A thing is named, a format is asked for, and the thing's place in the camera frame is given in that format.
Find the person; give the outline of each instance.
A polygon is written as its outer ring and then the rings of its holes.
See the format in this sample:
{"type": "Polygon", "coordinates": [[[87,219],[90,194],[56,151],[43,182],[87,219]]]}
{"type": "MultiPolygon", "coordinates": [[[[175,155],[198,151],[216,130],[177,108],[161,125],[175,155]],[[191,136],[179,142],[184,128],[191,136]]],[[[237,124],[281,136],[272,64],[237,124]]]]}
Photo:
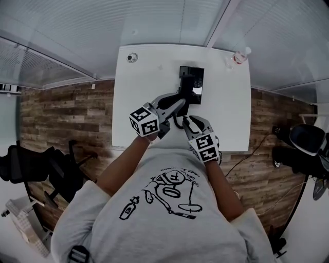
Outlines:
{"type": "Polygon", "coordinates": [[[277,136],[279,140],[282,140],[291,148],[276,146],[272,150],[273,165],[275,168],[279,168],[281,164],[290,166],[293,172],[296,174],[301,172],[305,175],[312,175],[314,177],[322,178],[328,174],[329,171],[329,159],[327,156],[316,154],[315,156],[308,155],[299,149],[296,149],[290,140],[290,129],[286,127],[272,128],[272,133],[277,136]]]}
{"type": "Polygon", "coordinates": [[[244,208],[214,160],[149,148],[137,136],[60,217],[55,262],[82,245],[90,262],[274,262],[254,209],[244,208]]]}

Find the person in black clothing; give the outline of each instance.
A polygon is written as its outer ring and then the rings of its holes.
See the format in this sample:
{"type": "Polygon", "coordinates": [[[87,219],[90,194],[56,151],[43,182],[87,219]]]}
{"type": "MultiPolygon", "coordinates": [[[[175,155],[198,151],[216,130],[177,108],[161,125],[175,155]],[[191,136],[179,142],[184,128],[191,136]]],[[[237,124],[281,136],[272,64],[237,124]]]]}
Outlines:
{"type": "Polygon", "coordinates": [[[289,147],[274,147],[272,150],[273,165],[279,168],[281,164],[290,166],[293,173],[301,172],[305,175],[322,178],[328,171],[323,167],[323,161],[319,154],[315,156],[308,155],[299,149],[296,149],[290,140],[290,129],[274,126],[272,133],[279,140],[284,141],[289,147]]]}

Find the forearm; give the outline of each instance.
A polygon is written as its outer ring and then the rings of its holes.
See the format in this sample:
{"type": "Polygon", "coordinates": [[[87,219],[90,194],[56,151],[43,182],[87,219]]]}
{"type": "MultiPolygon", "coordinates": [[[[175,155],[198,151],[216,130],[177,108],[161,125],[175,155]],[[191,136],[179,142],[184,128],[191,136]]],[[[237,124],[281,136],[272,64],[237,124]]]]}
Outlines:
{"type": "Polygon", "coordinates": [[[149,146],[146,138],[140,136],[114,161],[97,180],[97,185],[113,196],[134,173],[140,159],[149,146]]]}
{"type": "Polygon", "coordinates": [[[209,182],[215,192],[219,211],[228,221],[243,214],[244,209],[216,161],[205,163],[209,182]]]}

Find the office chair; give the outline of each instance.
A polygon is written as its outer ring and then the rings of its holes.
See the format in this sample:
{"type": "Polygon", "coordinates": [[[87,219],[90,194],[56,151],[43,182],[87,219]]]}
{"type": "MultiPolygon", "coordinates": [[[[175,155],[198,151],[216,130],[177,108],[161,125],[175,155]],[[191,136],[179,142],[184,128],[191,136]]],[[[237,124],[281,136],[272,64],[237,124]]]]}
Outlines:
{"type": "Polygon", "coordinates": [[[60,150],[55,150],[49,158],[50,171],[49,182],[55,188],[55,190],[48,194],[46,191],[44,195],[47,203],[53,207],[58,208],[58,205],[54,201],[57,194],[60,194],[68,203],[70,203],[76,192],[81,189],[83,180],[90,180],[81,170],[80,166],[88,161],[90,158],[97,158],[97,154],[93,153],[79,163],[76,163],[73,145],[77,142],[69,141],[69,154],[64,155],[60,150]]]}
{"type": "Polygon", "coordinates": [[[308,124],[299,124],[290,131],[290,140],[292,144],[302,152],[315,156],[320,150],[325,132],[316,126],[308,124]]]}
{"type": "Polygon", "coordinates": [[[0,177],[11,183],[42,182],[49,174],[48,156],[54,151],[51,147],[43,153],[12,145],[8,154],[0,157],[0,177]]]}

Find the plastic bottle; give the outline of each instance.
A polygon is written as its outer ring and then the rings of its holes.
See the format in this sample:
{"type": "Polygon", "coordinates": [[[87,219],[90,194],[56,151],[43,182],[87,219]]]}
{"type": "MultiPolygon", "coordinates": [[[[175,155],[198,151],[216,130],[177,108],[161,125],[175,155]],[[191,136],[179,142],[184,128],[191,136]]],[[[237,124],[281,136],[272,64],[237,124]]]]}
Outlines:
{"type": "Polygon", "coordinates": [[[245,52],[237,51],[230,58],[225,58],[226,66],[229,69],[233,69],[235,66],[242,64],[248,59],[248,55],[251,53],[250,47],[246,47],[245,52]]]}

